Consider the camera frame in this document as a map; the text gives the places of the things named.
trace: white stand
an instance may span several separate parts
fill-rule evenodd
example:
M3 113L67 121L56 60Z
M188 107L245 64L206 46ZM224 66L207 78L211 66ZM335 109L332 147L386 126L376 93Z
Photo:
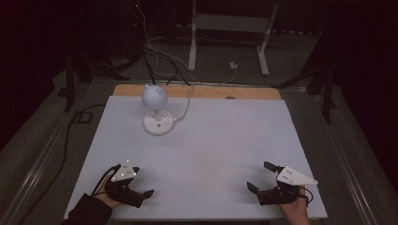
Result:
M275 4L268 18L238 17L225 15L209 15L196 12L196 0L192 1L192 30L191 30L191 48L190 59L188 62L188 71L194 72L196 68L196 30L226 30L263 33L264 38L257 46L258 60L260 63L261 74L269 75L267 60L264 51L267 46L269 35L272 30L273 21L278 11L278 5Z
M166 110L155 110L149 112L144 118L146 132L153 135L163 135L173 128L174 119Z

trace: cable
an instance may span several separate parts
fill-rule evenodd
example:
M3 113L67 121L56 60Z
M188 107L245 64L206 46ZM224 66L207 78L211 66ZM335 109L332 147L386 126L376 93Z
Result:
M309 189L307 189L307 188L305 188L305 187L299 187L299 188L302 188L302 189L306 190L308 193L310 193L311 199L310 199L310 200L307 200L307 204L309 204L310 202L312 202L313 199L314 199L313 193L312 193Z
M168 61L169 63L171 63L171 64L174 66L176 72L175 72L174 77L173 77L172 79L176 79L176 75L179 74L180 77L181 77L181 79L182 79L182 81L183 81L186 85L191 86L191 85L185 80L184 76L182 75L182 73L181 73L181 71L179 70L179 68L178 68L178 66L176 65L176 63L169 57L169 54L164 53L164 52L160 52L160 51L158 51L158 50L153 50L153 51L162 54L162 55L166 58L166 59L164 59L164 60Z
M101 179L99 180L99 182L96 184L96 187L94 187L93 192L91 192L91 197L93 197L93 196L96 195L96 192L97 192L98 188L100 187L100 185L102 184L103 179L105 179L106 175L108 175L108 173L109 173L110 171L115 171L115 170L117 170L118 168L120 168L120 164L117 165L117 166L111 167L107 172L105 172L105 173L103 174L103 176L101 177Z
M187 103L187 107L185 108L184 114L181 117L175 119L175 121L180 121L187 115L188 109L190 108L190 105L191 105L191 96L192 96L193 88L194 88L194 85L192 85L190 88L190 92L188 94L188 103Z
M143 56L144 56L144 59L145 59L146 67L147 67L148 72L149 72L150 79L152 80L152 83L153 83L154 85L156 85L155 78L153 77L153 74L152 74L152 67L149 65L145 53L143 54Z
M83 109L82 111L76 112L73 115L73 118L70 120L69 125L68 125L68 129L67 129L67 134L66 134L65 144L64 144L64 154L63 154L63 157L62 157L61 166L59 167L58 171L56 172L56 174L55 174L53 180L50 182L50 184L44 189L44 191L38 196L38 199L32 204L32 206L29 208L29 210L25 213L25 215L23 216L23 218L19 222L19 225L22 225L24 223L24 221L27 219L27 217L32 212L32 210L41 201L41 199L44 197L44 195L47 193L47 191L53 186L55 180L58 178L59 174L61 173L62 169L64 168L65 162L67 161L69 132L70 132L70 128L71 128L72 124L74 124L76 118L78 118L79 115L85 113L86 110L94 108L94 107L98 107L98 106L105 106L105 105L92 105L92 106L89 106L89 107Z
M173 55L171 55L171 54L169 54L169 53L166 53L166 52L161 52L161 51L159 51L159 50L155 50L153 47L152 47L152 45L151 45L151 43L150 43L150 41L149 41L149 38L148 38L148 34L147 34L147 32L146 32L146 28L145 28L145 21L146 21L146 17L145 17L145 15L144 15L144 13L141 11L141 9L140 9L140 1L139 0L137 0L137 8L138 8L138 11L141 13L141 15L143 16L143 24L144 24L144 32L145 32L145 37L146 37L146 41L147 41L147 43L144 43L150 50L152 50L153 51L153 53L154 53L154 55L156 56L156 64L155 64L155 69L153 70L153 71L155 71L156 72L156 69L157 69L157 66L158 66L158 60L159 60L159 57L156 55L156 53L162 53L163 55L167 55L167 56L170 56L170 57L173 57L173 58L175 58L175 59L177 59L179 62L181 62L184 66L185 66L185 68L186 69L188 69L188 66L187 66L187 64L185 64L181 59L179 59L178 57L176 57L176 56L173 56ZM190 74L190 76L191 76L191 78L194 80L194 81L196 81L196 82L198 82L199 83L199 81L197 81L196 79L194 79L193 78L193 76L192 76L192 74L188 71L188 73Z

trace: small white object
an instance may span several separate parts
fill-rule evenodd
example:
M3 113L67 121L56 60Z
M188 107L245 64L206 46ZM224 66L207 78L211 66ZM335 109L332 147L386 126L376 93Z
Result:
M291 167L284 167L281 173L276 177L278 181L282 183L286 183L288 185L293 186L301 186L301 185L317 185L318 182L313 178L304 175L301 172L294 170Z
M112 177L111 181L121 181L127 180L137 175L137 172L134 171L132 165L129 160L126 163L121 164L119 170L115 173L114 177Z
M144 127L146 132L150 134L163 135L173 128L174 122L174 118L170 112L157 110L151 111L145 116Z

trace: white base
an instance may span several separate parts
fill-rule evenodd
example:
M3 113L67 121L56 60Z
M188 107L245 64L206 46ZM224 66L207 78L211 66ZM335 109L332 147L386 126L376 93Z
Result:
M160 110L161 120L155 120L155 112L149 112L144 118L144 127L146 132L153 135L163 135L168 133L173 128L174 119L170 112Z

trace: white cable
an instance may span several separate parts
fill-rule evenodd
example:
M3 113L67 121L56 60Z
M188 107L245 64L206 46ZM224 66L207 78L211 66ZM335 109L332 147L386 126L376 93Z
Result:
M187 107L185 108L184 114L179 118L175 118L174 121L180 121L187 115L188 109L190 108L190 105L191 105L191 96L192 96L193 87L194 87L194 85L192 85L190 88L190 92L188 94L188 103L187 103Z

